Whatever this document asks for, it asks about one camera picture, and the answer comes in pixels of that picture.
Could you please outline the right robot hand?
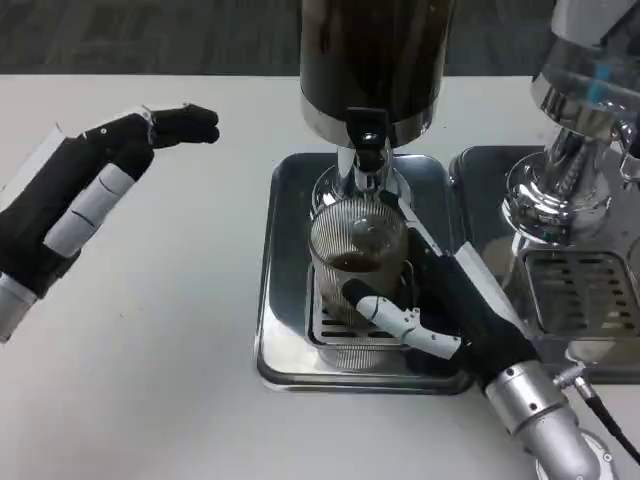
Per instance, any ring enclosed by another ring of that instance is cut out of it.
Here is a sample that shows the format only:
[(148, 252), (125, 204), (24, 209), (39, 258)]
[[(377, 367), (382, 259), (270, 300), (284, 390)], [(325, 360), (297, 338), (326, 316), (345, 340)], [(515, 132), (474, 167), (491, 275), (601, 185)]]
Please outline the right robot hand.
[(461, 260), (438, 246), (408, 204), (389, 191), (380, 193), (379, 200), (404, 221), (417, 284), (444, 313), (436, 320), (446, 323), (445, 331), (424, 327), (419, 308), (403, 310), (359, 279), (350, 279), (342, 286), (349, 304), (401, 343), (458, 364), (483, 388), (519, 364), (540, 365), (541, 359), (522, 323), (509, 320), (490, 305)]

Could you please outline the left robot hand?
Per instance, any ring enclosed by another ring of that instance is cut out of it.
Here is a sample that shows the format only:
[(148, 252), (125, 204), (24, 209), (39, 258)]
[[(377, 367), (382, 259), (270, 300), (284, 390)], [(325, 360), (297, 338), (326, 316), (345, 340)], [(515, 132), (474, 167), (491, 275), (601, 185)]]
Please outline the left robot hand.
[(213, 144), (218, 114), (184, 104), (141, 107), (75, 137), (56, 132), (43, 160), (1, 203), (1, 281), (23, 302), (42, 299), (76, 261), (159, 149)]

